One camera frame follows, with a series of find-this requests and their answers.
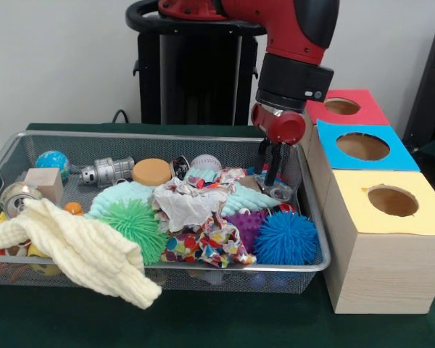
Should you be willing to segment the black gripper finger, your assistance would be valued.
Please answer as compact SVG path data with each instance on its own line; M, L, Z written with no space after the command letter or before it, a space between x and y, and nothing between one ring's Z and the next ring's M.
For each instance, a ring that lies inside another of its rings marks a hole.
M267 148L270 146L270 141L268 139L263 139L258 147L257 157L254 164L254 173L259 175L262 173Z
M273 186L281 163L281 148L282 143L273 144L271 146L272 160L265 176L265 185Z

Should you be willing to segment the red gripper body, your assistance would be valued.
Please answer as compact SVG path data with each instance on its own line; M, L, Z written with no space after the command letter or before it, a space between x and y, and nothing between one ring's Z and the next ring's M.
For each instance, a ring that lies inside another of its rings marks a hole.
M290 110L278 110L262 104L252 109L252 123L272 144L295 145L302 140L306 124L303 116Z

